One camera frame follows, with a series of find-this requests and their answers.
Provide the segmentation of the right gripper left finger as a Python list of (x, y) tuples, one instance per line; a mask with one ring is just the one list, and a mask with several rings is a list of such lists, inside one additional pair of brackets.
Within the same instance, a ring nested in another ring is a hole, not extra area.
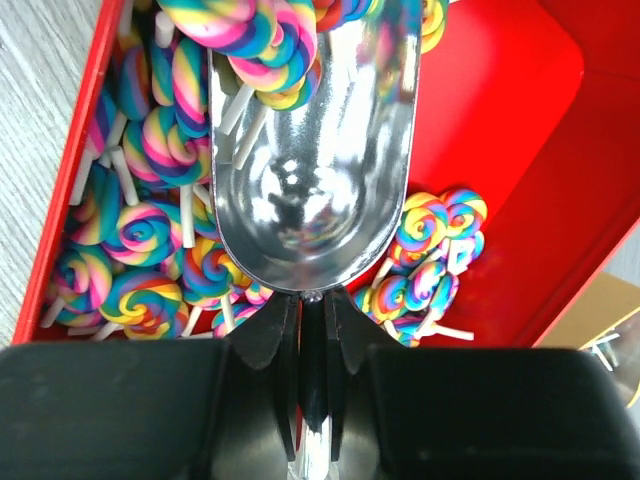
[(221, 339), (53, 342), (1, 355), (5, 479), (283, 479), (299, 303)]

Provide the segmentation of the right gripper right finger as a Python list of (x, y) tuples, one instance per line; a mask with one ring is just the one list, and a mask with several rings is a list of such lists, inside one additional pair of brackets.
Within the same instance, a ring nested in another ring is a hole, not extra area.
[(340, 478), (638, 477), (638, 431), (590, 355), (408, 348), (346, 291), (324, 306)]

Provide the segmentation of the silver metal scoop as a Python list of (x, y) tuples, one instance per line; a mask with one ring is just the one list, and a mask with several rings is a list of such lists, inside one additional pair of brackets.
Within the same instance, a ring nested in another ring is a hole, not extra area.
[(422, 7), (386, 1), (318, 40), (316, 95), (230, 134), (215, 127), (213, 202), (232, 261), (272, 291), (227, 336), (215, 479), (373, 479), (367, 357), (392, 338), (347, 285), (386, 252), (405, 199)]

